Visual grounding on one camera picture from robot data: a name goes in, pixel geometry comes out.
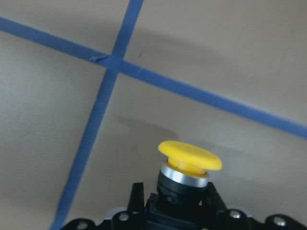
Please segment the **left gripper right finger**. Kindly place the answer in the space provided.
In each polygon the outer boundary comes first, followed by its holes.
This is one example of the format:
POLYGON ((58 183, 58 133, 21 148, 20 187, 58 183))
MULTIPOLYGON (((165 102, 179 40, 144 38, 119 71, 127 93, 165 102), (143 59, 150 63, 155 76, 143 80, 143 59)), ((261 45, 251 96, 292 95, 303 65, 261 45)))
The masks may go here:
POLYGON ((227 210, 224 201, 212 182, 207 184, 205 195, 202 199, 202 206, 217 216, 227 210))

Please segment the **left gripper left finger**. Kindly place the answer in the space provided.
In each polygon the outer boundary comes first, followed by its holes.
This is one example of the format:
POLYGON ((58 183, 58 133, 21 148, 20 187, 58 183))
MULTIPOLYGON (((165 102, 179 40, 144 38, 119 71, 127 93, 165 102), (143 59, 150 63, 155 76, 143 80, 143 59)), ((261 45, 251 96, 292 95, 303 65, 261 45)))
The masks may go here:
POLYGON ((128 212, 142 216, 144 214, 144 185, 133 183, 128 202, 128 212))

